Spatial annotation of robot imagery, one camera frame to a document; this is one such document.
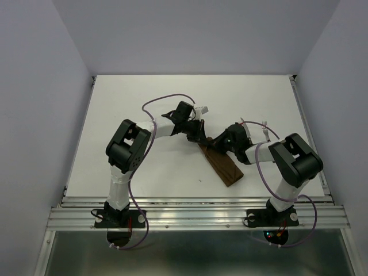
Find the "brown cloth napkin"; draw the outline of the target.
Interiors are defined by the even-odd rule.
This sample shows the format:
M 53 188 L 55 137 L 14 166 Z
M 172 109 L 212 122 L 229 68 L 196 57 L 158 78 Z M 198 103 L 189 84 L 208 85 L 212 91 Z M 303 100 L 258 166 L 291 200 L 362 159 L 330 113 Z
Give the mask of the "brown cloth napkin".
M 226 187 L 232 186 L 244 177 L 243 172 L 228 154 L 221 154 L 208 145 L 200 144 L 199 147 Z

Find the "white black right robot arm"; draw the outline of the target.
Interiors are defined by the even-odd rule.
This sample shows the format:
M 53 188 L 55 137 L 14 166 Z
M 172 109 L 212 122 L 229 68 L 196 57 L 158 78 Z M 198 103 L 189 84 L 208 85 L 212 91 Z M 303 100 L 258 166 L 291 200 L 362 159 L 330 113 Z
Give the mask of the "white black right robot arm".
M 271 197 L 265 209 L 253 212 L 255 220 L 262 219 L 278 224 L 287 218 L 302 189 L 323 170 L 323 161 L 309 144 L 297 133 L 275 142 L 254 144 L 248 128 L 242 123 L 229 126 L 219 136 L 210 139 L 209 148 L 219 153 L 233 153 L 242 164 L 257 166 L 260 178 Z M 261 162 L 274 162 L 281 174 L 281 181 L 272 191 L 261 172 Z

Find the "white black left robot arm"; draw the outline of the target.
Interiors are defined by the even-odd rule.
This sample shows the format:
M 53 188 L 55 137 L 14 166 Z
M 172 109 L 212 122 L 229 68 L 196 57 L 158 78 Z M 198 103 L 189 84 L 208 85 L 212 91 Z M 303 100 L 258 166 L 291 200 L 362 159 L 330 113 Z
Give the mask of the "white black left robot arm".
M 189 141 L 205 141 L 204 120 L 206 106 L 194 107 L 181 101 L 177 108 L 153 120 L 135 123 L 124 120 L 106 147 L 110 164 L 110 189 L 104 203 L 105 219 L 117 227 L 126 227 L 129 214 L 129 181 L 146 156 L 152 142 L 161 137 L 184 133 Z

